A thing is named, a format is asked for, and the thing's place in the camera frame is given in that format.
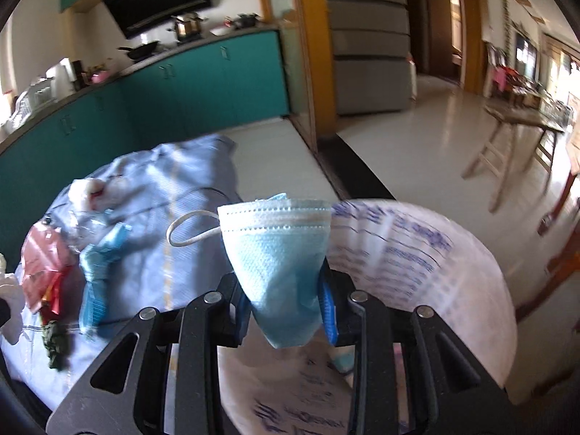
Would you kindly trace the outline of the stainless steel stock pot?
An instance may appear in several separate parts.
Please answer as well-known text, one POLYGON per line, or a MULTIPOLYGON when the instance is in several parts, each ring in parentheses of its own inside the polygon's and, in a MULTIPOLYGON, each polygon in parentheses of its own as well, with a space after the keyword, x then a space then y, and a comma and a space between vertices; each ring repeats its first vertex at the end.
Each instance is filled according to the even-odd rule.
POLYGON ((179 43, 197 40, 203 34, 203 23, 207 18, 198 13, 187 13, 180 16, 172 16, 173 33, 179 43))

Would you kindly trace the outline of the wooden glass sliding door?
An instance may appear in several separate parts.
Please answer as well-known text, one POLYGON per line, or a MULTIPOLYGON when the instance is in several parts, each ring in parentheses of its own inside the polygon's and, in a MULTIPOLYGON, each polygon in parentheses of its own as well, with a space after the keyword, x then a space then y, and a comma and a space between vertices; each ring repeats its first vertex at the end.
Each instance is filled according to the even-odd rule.
POLYGON ((326 0, 261 0, 277 26, 290 120, 313 152, 336 134, 333 51, 326 0))

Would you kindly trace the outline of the light blue face mask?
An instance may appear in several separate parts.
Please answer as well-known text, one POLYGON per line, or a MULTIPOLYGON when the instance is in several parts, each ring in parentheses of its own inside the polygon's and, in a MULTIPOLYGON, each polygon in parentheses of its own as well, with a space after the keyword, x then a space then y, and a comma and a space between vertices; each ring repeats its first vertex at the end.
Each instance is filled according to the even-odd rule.
POLYGON ((302 347, 322 325, 319 272, 331 217, 327 201, 278 194, 190 211, 170 223, 165 238, 185 248, 220 235, 265 339, 275 349, 302 347))

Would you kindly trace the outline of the white dish rack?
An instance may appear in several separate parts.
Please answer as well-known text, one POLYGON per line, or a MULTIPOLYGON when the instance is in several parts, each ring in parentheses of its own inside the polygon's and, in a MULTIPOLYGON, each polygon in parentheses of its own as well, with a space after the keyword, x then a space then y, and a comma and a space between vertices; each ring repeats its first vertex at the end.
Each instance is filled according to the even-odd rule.
POLYGON ((29 86, 17 99, 15 111, 8 124, 18 129, 27 120, 45 107, 53 104, 56 97, 53 93, 54 79, 43 78, 29 86))

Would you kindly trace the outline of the grey multi-door refrigerator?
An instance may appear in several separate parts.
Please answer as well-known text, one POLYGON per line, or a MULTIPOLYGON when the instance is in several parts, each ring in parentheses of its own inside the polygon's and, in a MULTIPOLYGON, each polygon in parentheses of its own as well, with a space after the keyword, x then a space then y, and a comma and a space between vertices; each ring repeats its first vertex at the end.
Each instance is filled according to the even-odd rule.
POLYGON ((412 95, 406 0, 326 0, 337 114, 402 111, 412 95))

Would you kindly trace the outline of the wooden bench stool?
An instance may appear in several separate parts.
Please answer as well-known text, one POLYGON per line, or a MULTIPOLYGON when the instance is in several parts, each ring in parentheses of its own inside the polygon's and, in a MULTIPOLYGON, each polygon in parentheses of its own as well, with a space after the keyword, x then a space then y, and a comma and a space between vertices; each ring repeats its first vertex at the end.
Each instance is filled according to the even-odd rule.
POLYGON ((484 105, 483 111, 493 119, 493 130, 463 170, 461 177, 468 179, 479 168, 485 168, 493 174, 497 184, 490 196, 488 211, 494 213, 500 207, 507 187, 520 129, 533 129, 540 133, 524 162, 523 171, 527 171, 532 163, 537 161, 548 174, 546 184, 551 180, 558 139, 564 135, 565 129, 538 110, 516 108, 505 102, 488 102, 484 105))

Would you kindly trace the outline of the red snack wrapper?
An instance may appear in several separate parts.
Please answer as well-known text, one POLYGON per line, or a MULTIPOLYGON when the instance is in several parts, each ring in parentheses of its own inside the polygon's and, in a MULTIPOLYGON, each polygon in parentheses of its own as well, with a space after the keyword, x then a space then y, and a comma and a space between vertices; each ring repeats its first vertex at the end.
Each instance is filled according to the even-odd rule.
POLYGON ((61 317, 62 285, 76 260, 60 228, 36 222, 22 244, 22 289, 26 306, 43 325, 61 317))

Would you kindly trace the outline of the dark casserole pot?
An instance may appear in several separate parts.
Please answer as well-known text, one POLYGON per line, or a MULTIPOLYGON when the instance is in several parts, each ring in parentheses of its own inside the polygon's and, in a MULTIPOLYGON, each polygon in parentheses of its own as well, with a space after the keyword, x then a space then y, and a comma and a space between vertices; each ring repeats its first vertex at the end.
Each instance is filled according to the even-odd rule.
POLYGON ((255 28, 260 22, 260 16, 256 13, 239 14, 231 21, 232 28, 236 30, 255 28))

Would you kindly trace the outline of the trash bin with white bag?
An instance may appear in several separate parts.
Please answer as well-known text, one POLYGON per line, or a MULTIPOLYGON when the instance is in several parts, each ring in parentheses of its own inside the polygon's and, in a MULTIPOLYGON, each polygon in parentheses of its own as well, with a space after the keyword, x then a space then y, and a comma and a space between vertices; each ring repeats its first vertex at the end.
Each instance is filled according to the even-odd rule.
POLYGON ((253 312, 218 354, 229 425, 242 434, 512 434, 503 386, 514 307, 492 253, 444 216, 394 200, 332 204, 326 259, 355 292, 355 344, 322 325, 275 349, 253 312))

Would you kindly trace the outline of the pink bowl on counter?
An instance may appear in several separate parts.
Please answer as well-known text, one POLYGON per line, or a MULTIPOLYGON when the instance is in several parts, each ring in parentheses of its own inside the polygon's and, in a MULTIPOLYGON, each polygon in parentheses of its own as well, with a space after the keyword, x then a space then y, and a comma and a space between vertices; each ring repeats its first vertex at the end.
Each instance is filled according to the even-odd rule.
POLYGON ((90 77, 92 84, 97 83, 104 83, 110 76, 110 72, 108 70, 101 70, 96 73, 93 73, 90 77))

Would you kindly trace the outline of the black wok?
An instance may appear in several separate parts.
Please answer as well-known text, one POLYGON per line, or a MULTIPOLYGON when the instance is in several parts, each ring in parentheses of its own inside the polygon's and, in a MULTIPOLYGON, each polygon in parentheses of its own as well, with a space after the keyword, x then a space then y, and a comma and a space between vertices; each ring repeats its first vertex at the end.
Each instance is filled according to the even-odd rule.
POLYGON ((158 46, 159 41, 155 40, 137 47, 119 46, 118 50, 124 52, 132 62, 138 63, 152 57, 156 53, 158 46))

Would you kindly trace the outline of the teal lower kitchen cabinets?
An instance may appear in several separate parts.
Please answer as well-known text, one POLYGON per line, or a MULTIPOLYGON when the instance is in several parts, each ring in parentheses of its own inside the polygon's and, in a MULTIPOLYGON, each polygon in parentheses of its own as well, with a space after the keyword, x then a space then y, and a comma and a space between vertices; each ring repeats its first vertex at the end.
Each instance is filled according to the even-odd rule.
POLYGON ((1 138, 1 252, 10 267, 59 191, 115 158, 290 112, 275 26, 198 40, 32 116, 1 138))

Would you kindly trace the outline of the green vegetable scrap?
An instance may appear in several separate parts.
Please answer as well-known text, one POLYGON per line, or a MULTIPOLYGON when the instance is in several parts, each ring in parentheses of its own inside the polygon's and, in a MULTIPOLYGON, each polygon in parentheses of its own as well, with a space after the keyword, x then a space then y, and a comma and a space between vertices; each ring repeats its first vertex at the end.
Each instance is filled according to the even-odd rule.
POLYGON ((71 352, 69 325, 50 320, 42 326, 42 342, 49 360, 49 367, 62 371, 67 367, 71 352))

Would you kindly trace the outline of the clear crinkled plastic wrapper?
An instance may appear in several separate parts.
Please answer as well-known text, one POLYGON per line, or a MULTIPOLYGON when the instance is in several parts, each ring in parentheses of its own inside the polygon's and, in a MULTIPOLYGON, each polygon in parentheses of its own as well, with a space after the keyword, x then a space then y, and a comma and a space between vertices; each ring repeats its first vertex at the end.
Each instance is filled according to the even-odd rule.
POLYGON ((68 243, 80 253, 88 245, 97 244, 111 229, 113 210, 86 211, 71 214, 68 243))

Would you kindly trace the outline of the light blue checked tablecloth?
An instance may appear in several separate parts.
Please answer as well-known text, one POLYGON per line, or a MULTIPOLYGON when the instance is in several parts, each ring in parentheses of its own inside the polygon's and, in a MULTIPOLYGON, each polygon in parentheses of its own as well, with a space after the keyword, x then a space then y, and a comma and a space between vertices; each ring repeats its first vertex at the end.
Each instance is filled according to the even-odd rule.
POLYGON ((160 144, 121 156, 94 171, 99 180, 122 178, 121 201, 106 218, 131 231, 119 260, 109 269, 108 309, 96 334, 80 332, 80 303, 86 280, 80 269, 64 279, 64 327, 71 345, 61 370, 49 366, 41 342, 40 320, 22 315, 26 335, 2 352, 11 376, 55 410, 107 342, 142 308, 160 311, 186 305, 213 289, 231 268, 219 238, 187 248, 165 239, 169 224, 191 210, 215 211, 239 201, 232 160, 236 144, 221 134, 176 144, 160 144))

